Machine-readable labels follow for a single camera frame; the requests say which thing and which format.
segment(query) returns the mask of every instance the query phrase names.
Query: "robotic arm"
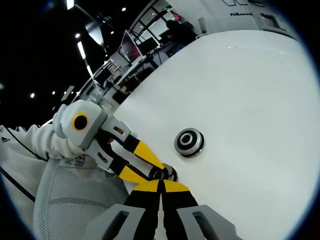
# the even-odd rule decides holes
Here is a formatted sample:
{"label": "robotic arm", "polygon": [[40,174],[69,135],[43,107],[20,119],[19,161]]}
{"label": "robotic arm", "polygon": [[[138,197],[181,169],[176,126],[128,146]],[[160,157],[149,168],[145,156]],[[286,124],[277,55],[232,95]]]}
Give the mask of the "robotic arm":
{"label": "robotic arm", "polygon": [[[113,205],[89,222],[82,240],[153,240],[158,227],[160,197],[169,240],[241,240],[231,222],[209,206],[199,206],[186,186],[174,182],[177,178],[170,178],[173,173],[168,173],[167,166],[151,149],[134,137],[127,125],[100,106],[84,100],[62,105],[53,117],[53,129],[60,138],[68,138],[93,157],[100,168],[111,169],[124,181],[139,184],[124,204]],[[152,165],[153,174],[146,176],[117,155],[111,145],[106,144],[108,138]]]}
{"label": "robotic arm", "polygon": [[127,125],[92,102],[79,100],[69,106],[62,105],[53,116],[53,129],[60,138],[68,138],[82,148],[100,168],[111,169],[125,181],[142,184],[150,178],[117,155],[111,145],[106,144],[108,138],[115,139],[124,149],[155,168],[165,168],[151,149],[132,135]]}

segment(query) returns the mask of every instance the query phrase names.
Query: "black and silver bearing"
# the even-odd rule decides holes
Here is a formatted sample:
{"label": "black and silver bearing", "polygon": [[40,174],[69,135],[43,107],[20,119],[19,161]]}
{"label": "black and silver bearing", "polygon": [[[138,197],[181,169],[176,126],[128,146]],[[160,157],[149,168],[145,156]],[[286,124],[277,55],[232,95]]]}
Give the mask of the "black and silver bearing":
{"label": "black and silver bearing", "polygon": [[204,148],[204,145],[204,136],[195,128],[182,130],[174,140],[175,150],[186,158],[198,155]]}
{"label": "black and silver bearing", "polygon": [[178,174],[176,170],[169,166],[168,164],[163,163],[164,169],[160,169],[158,167],[153,167],[149,172],[149,180],[170,180],[173,182],[178,181]]}

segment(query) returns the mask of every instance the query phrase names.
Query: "white wall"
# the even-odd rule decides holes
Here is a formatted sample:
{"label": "white wall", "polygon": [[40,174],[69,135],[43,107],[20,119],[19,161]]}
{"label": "white wall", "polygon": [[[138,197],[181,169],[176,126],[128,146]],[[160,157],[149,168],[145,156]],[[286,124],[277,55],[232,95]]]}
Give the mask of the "white wall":
{"label": "white wall", "polygon": [[[194,26],[197,34],[201,34],[198,21],[202,17],[205,19],[207,31],[210,34],[232,30],[263,30],[265,19],[260,13],[272,14],[278,19],[281,18],[268,7],[258,7],[246,0],[167,0],[167,2],[173,6],[173,11]],[[284,24],[283,19],[281,22],[282,26],[286,27],[285,32],[292,35],[292,29]]]}

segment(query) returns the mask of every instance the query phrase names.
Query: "black ceiling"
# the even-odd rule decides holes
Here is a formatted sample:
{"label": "black ceiling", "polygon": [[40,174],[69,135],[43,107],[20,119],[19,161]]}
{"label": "black ceiling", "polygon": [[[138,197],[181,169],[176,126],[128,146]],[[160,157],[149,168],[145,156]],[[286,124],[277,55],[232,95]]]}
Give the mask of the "black ceiling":
{"label": "black ceiling", "polygon": [[[42,125],[52,118],[68,86],[75,91],[90,77],[77,47],[76,33],[94,72],[106,60],[105,52],[85,30],[92,21],[78,8],[67,11],[64,0],[8,1],[13,17],[2,19],[0,124],[14,128]],[[102,27],[106,51],[114,53],[128,29],[149,0],[76,0],[96,19],[111,17]]]}

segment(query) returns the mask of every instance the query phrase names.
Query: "white jacket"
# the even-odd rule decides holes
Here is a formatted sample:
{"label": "white jacket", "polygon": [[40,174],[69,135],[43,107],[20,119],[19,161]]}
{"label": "white jacket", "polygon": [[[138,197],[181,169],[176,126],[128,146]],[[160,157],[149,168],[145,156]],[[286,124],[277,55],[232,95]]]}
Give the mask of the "white jacket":
{"label": "white jacket", "polygon": [[[33,125],[28,131],[22,127],[18,131],[9,130],[28,149],[44,159],[75,158],[84,153],[69,140],[59,138],[52,124],[44,127]],[[0,164],[14,180],[36,196],[46,162],[26,150],[4,126],[0,126]],[[34,203],[3,175],[2,179],[22,221],[32,230]]]}

